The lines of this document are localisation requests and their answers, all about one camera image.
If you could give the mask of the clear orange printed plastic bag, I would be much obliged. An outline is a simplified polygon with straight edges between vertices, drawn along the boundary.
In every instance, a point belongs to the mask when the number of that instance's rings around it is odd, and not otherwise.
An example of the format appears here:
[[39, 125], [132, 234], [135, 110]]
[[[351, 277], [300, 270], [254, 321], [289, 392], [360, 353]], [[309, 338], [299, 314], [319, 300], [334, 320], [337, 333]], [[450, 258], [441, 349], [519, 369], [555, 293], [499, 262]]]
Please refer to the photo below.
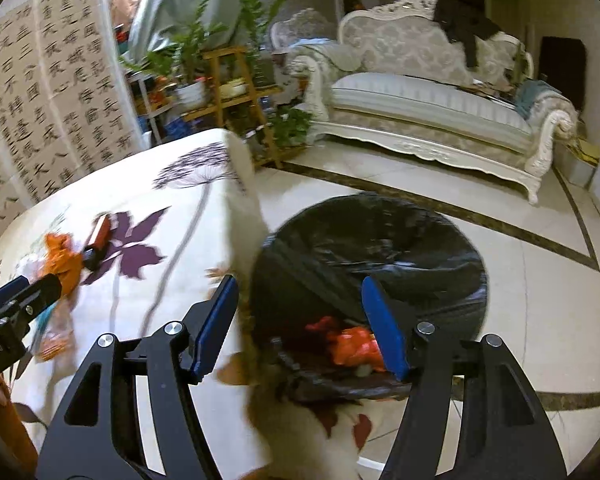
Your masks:
[[67, 298], [61, 298], [36, 318], [32, 353], [38, 362], [46, 362], [72, 346], [71, 302]]

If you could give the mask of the dark red cloth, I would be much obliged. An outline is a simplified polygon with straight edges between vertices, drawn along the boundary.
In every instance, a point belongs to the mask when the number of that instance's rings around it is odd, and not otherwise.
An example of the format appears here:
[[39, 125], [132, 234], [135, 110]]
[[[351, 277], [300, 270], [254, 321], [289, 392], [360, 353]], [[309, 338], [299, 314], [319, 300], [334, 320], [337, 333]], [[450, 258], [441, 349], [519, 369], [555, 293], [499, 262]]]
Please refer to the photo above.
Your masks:
[[368, 328], [325, 315], [314, 323], [306, 324], [304, 329], [324, 344], [336, 366], [366, 367], [378, 373], [386, 371], [379, 344]]

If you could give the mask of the orange crumpled plastic bag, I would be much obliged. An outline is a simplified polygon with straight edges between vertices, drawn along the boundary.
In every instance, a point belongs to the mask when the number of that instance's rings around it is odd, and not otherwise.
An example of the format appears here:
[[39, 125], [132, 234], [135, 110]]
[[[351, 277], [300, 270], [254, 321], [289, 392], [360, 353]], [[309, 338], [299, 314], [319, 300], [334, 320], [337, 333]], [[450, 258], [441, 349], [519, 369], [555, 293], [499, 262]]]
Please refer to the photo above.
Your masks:
[[61, 296], [68, 297], [79, 285], [83, 268], [82, 255], [73, 249], [70, 234], [47, 233], [44, 243], [46, 257], [40, 275], [55, 275], [61, 284]]

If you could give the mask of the red black bottle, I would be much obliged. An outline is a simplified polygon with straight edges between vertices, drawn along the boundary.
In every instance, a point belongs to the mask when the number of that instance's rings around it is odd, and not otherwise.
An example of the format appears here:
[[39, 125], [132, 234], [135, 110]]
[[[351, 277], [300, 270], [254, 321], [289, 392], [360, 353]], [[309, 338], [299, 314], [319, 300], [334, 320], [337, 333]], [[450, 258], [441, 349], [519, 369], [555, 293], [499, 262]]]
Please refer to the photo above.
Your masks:
[[110, 232], [110, 214], [97, 216], [82, 250], [82, 262], [86, 270], [93, 272], [99, 267], [109, 245]]

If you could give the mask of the floral cream tablecloth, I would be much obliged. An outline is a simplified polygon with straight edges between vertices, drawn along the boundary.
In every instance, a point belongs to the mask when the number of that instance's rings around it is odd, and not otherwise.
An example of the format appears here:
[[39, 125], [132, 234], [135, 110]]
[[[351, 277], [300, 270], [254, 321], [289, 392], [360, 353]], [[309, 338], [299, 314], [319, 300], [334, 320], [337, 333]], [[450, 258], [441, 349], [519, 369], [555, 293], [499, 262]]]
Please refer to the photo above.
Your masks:
[[98, 170], [20, 214], [0, 238], [0, 286], [38, 273], [47, 233], [82, 244], [99, 214], [110, 215], [114, 237], [67, 301], [69, 347], [0, 380], [0, 479], [32, 476], [45, 425], [100, 334], [149, 335], [209, 298], [225, 274], [247, 287], [268, 234], [248, 148], [211, 129]]

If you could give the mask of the calligraphy folding screen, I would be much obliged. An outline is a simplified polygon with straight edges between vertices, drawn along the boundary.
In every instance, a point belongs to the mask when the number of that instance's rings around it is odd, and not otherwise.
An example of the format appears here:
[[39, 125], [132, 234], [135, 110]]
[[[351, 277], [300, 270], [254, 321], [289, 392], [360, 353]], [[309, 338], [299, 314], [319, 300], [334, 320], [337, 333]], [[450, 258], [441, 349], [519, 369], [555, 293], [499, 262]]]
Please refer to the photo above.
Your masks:
[[108, 0], [3, 0], [0, 237], [35, 204], [142, 148]]

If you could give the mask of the metal storage shelf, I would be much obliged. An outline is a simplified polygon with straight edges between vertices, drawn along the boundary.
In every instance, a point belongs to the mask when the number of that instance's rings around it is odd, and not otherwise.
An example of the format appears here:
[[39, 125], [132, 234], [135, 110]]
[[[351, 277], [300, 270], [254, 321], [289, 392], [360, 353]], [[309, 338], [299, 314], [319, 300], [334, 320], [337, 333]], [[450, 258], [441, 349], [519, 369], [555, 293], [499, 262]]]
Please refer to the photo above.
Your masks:
[[166, 142], [166, 124], [173, 117], [176, 101], [172, 84], [166, 78], [150, 73], [128, 70], [125, 79], [132, 94], [132, 102], [148, 148]]

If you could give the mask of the wooden plant stand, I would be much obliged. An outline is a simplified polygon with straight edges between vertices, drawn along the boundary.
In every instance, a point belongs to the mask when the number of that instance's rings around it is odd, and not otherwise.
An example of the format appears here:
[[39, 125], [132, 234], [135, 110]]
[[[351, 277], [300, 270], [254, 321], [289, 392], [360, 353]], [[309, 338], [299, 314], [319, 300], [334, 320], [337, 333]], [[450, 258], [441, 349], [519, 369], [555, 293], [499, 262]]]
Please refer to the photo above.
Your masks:
[[[213, 115], [216, 125], [219, 128], [223, 128], [225, 126], [224, 110], [249, 103], [257, 115], [257, 120], [262, 127], [265, 140], [264, 156], [256, 160], [256, 165], [262, 167], [272, 162], [276, 168], [280, 168], [282, 166], [282, 155], [279, 153], [275, 143], [273, 129], [268, 124], [268, 118], [260, 104], [260, 99], [278, 93], [280, 88], [275, 86], [256, 87], [247, 64], [246, 52], [247, 48], [244, 46], [226, 47], [202, 52], [202, 58], [209, 63], [210, 67], [212, 100], [210, 104], [198, 108], [198, 110], [181, 114], [181, 118], [186, 122], [190, 122], [199, 117]], [[242, 74], [242, 79], [247, 87], [245, 94], [234, 96], [234, 98], [223, 98], [221, 96], [221, 60], [227, 56], [235, 59], [236, 66]]]

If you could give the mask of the potted green plant white pot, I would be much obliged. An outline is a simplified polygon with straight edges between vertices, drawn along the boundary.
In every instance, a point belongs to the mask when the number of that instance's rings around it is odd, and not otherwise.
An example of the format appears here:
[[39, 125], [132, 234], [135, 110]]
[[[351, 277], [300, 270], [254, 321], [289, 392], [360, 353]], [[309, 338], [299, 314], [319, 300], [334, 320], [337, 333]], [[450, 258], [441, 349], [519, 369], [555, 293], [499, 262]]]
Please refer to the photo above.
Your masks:
[[204, 20], [210, 2], [198, 0], [193, 14], [168, 32], [164, 47], [148, 51], [138, 61], [132, 61], [128, 54], [120, 56], [125, 68], [174, 84], [173, 93], [183, 110], [196, 110], [208, 102], [204, 54], [224, 47], [230, 38], [227, 24]]

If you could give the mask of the ornate white grey sofa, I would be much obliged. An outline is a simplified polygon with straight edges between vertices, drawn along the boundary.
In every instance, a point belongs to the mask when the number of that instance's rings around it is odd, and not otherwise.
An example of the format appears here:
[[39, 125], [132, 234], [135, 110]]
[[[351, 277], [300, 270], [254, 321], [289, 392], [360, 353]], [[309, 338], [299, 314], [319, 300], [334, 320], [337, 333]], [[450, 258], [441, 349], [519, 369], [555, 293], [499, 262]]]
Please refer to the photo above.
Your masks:
[[534, 79], [524, 44], [502, 30], [477, 39], [478, 67], [434, 21], [438, 0], [399, 0], [347, 14], [326, 38], [306, 9], [276, 23], [272, 43], [306, 80], [310, 135], [368, 142], [521, 185], [538, 199], [556, 140], [577, 131], [573, 104]]

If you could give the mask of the black garment on sofa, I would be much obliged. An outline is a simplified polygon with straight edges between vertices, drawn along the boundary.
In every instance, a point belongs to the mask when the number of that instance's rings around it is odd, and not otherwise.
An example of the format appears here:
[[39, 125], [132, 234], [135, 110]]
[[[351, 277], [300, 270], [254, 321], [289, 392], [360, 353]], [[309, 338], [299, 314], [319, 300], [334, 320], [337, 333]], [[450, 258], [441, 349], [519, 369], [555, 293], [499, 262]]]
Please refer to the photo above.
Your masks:
[[445, 32], [449, 42], [459, 42], [463, 46], [465, 64], [470, 70], [478, 67], [477, 39], [488, 40], [501, 31], [501, 27], [490, 18], [458, 0], [438, 0], [434, 21]]

